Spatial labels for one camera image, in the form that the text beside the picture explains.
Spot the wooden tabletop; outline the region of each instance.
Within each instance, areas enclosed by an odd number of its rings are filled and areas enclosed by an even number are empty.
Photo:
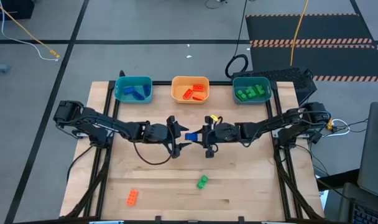
[[[102,113],[107,92],[107,82],[94,82],[87,106]],[[215,114],[224,122],[235,123],[267,119],[265,104],[236,105],[231,86],[211,86],[210,97],[203,105],[183,105],[174,102],[170,86],[154,86],[150,104],[120,104],[118,119],[122,121],[147,121],[165,124],[170,115],[191,132],[204,125],[204,117]],[[298,107],[292,83],[278,83],[283,111]],[[109,116],[113,111],[111,103]],[[177,142],[185,142],[184,137]],[[304,140],[297,144],[306,147]],[[75,157],[88,148],[89,141],[78,141]],[[160,162],[168,157],[162,145],[137,144],[147,160]],[[321,216],[324,216],[309,153],[300,148],[291,150],[299,191]],[[71,170],[60,214],[66,215],[81,199],[88,188],[95,150],[81,158]],[[264,134],[251,147],[239,143],[219,144],[219,151],[212,159],[205,158],[205,150],[197,144],[183,148],[177,159],[161,166],[150,166],[141,161],[132,143],[116,135],[113,143],[108,182],[104,198],[102,219],[154,220],[203,220],[283,221],[279,181],[273,160],[272,138]],[[196,183],[202,175],[209,178],[204,189]],[[137,190],[135,206],[126,205],[131,189]],[[291,216],[295,217],[292,194],[289,190]],[[95,213],[98,193],[94,194],[91,214]]]

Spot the black keyboard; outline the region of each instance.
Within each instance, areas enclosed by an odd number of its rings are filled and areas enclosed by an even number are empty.
[[[352,223],[355,224],[378,224],[378,212],[371,209],[352,205]]]

